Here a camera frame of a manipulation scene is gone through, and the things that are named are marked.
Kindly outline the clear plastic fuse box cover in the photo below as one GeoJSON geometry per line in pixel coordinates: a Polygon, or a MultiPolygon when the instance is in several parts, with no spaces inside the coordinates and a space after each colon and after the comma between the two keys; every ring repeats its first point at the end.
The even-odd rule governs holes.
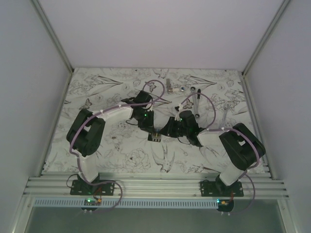
{"type": "Polygon", "coordinates": [[[161,141],[161,134],[159,132],[154,132],[151,134],[151,140],[160,142],[161,141]]]}

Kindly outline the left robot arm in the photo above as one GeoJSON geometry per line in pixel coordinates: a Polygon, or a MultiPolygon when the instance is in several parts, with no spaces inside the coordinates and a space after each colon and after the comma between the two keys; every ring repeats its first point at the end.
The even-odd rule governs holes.
{"type": "Polygon", "coordinates": [[[99,173],[93,154],[101,144],[106,125],[135,119],[138,128],[152,133],[154,131],[154,99],[145,91],[134,98],[123,99],[118,105],[98,112],[81,110],[69,129],[66,139],[69,152],[77,157],[79,177],[83,180],[82,190],[94,195],[99,189],[99,173]]]}

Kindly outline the black fuse box base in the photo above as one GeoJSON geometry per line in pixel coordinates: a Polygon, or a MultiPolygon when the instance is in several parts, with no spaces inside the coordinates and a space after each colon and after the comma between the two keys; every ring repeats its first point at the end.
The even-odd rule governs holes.
{"type": "Polygon", "coordinates": [[[157,132],[149,133],[147,140],[152,142],[161,142],[161,134],[157,132]]]}

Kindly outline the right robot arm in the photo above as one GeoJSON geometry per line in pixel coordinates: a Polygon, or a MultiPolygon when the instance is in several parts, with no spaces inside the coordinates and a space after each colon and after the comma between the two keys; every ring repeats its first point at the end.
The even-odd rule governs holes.
{"type": "Polygon", "coordinates": [[[260,158],[266,154],[264,145],[243,123],[232,128],[202,128],[191,111],[170,117],[160,133],[172,138],[186,137],[191,145],[199,148],[222,144],[230,162],[217,177],[215,190],[223,197],[231,193],[233,184],[249,169],[257,167],[260,158]]]}

